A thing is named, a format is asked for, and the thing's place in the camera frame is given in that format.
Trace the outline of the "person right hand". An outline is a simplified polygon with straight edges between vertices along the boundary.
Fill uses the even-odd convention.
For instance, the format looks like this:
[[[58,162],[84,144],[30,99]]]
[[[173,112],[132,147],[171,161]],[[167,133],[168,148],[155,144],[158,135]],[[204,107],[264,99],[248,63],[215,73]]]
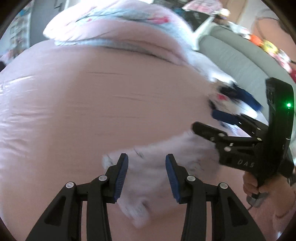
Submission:
[[[249,172],[243,174],[243,191],[247,196],[257,195],[259,193],[268,193],[267,185],[259,187],[257,179]]]

